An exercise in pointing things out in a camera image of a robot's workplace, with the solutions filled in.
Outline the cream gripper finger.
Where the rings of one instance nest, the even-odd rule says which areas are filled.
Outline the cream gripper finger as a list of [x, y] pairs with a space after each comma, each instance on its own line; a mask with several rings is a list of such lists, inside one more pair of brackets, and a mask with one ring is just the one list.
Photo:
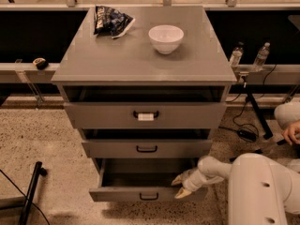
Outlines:
[[182, 179], [182, 175], [179, 174], [177, 175], [173, 180], [172, 180], [172, 185], [173, 186], [177, 186], [180, 185], [182, 183], [183, 179]]
[[176, 195], [174, 196], [175, 199], [183, 199], [191, 194], [191, 191], [181, 187]]

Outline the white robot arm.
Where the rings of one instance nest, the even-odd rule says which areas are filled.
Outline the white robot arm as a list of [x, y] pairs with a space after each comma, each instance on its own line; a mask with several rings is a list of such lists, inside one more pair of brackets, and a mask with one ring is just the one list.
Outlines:
[[181, 187], [175, 197], [183, 199], [224, 180], [228, 182], [228, 225], [288, 225], [288, 213], [300, 214], [300, 172], [294, 161], [283, 166], [247, 153], [229, 164], [205, 156], [172, 184]]

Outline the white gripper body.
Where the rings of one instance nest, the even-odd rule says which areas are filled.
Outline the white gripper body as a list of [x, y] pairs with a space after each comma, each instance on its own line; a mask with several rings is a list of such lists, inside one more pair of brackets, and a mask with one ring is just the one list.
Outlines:
[[185, 192], [195, 192], [203, 186], [209, 186], [223, 181], [222, 177], [209, 176], [200, 172], [198, 169], [190, 169], [181, 175], [182, 189]]

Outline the person hand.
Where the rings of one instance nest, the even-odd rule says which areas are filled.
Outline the person hand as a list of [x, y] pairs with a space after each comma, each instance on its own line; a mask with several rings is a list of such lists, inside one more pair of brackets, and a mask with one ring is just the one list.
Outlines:
[[300, 134], [300, 120], [297, 120], [289, 124], [282, 133], [284, 140], [289, 145], [300, 144], [300, 140], [297, 138], [299, 134]]

